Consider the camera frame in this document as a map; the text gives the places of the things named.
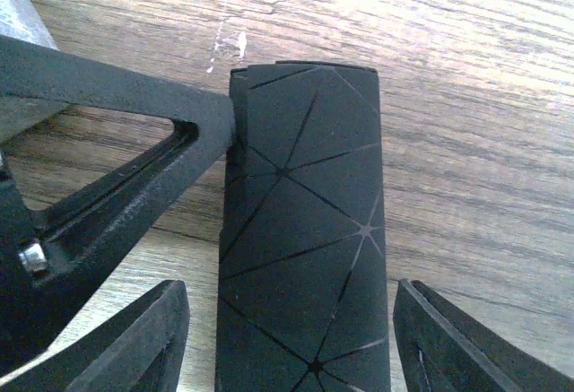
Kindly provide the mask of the black geometric glasses case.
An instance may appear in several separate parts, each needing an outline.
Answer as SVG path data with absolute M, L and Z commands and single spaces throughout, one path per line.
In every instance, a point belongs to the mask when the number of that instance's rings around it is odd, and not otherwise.
M 230 74 L 215 387 L 391 388 L 378 74 Z

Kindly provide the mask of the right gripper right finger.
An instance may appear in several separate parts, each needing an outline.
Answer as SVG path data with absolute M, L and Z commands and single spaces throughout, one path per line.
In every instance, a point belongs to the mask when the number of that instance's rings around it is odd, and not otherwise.
M 403 279 L 394 313 L 409 391 L 571 391 L 573 379 L 512 345 L 420 281 Z

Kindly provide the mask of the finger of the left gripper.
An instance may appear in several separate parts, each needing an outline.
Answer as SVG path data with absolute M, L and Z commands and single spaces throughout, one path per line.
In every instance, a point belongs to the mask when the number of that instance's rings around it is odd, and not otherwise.
M 229 148 L 226 95 L 2 37 L 1 94 L 165 118 L 153 148 L 48 209 L 32 228 L 48 251 L 43 283 L 95 292 L 168 207 Z

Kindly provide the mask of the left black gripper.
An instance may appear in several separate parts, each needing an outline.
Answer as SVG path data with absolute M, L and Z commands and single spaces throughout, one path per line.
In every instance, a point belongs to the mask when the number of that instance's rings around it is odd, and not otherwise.
M 7 374 L 49 346 L 45 301 L 37 280 L 48 269 L 38 214 L 23 201 L 1 156 L 1 372 Z

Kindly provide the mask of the grey glasses case green lining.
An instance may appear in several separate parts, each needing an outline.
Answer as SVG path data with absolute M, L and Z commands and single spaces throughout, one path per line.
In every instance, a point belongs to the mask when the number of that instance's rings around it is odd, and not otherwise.
M 1 35 L 57 49 L 31 0 L 1 0 Z

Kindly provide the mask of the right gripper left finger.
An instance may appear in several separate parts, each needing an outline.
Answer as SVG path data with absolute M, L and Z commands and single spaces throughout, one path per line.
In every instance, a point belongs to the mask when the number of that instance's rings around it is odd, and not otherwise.
M 175 391 L 189 328 L 187 289 L 165 280 L 3 391 Z

